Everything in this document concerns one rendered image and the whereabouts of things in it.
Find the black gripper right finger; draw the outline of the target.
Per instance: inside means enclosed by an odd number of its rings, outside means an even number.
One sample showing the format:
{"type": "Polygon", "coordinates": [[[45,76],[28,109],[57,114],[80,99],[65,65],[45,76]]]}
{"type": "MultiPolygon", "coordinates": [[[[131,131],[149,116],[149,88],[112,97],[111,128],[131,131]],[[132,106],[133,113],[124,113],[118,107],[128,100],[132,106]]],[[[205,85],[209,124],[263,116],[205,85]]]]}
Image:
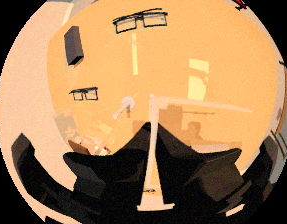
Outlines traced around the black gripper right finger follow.
{"type": "Polygon", "coordinates": [[[224,152],[200,153],[187,147],[158,123],[155,159],[163,205],[174,204],[175,198],[199,176],[236,163],[241,152],[240,148],[231,148],[224,152]]]}

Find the black-framed clear glasses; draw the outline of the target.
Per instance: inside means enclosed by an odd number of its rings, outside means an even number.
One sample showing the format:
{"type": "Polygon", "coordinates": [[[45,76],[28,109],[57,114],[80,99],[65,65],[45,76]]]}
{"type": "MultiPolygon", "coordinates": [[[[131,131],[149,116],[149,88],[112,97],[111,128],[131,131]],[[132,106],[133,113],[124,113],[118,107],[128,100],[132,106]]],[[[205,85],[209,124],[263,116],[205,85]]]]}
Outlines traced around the black-framed clear glasses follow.
{"type": "Polygon", "coordinates": [[[138,26],[136,26],[136,18],[143,18],[144,27],[167,26],[167,20],[166,20],[166,15],[168,15],[167,12],[147,12],[154,10],[159,11],[163,10],[163,8],[152,8],[152,10],[139,11],[136,12],[136,14],[119,16],[119,18],[112,20],[112,24],[116,24],[115,34],[119,34],[119,32],[130,31],[134,30],[134,28],[138,28],[138,26]],[[132,16],[132,18],[130,18],[130,16],[132,16]]]}

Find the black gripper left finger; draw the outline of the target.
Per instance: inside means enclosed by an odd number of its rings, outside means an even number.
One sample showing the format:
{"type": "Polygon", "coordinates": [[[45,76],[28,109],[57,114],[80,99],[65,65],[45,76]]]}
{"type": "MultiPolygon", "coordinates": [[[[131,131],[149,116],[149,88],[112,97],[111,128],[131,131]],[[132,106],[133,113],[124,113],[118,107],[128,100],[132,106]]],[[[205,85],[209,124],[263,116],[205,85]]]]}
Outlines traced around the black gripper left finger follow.
{"type": "Polygon", "coordinates": [[[63,153],[63,161],[76,177],[130,189],[134,204],[142,205],[151,127],[151,121],[147,121],[114,155],[66,152],[63,153]]]}

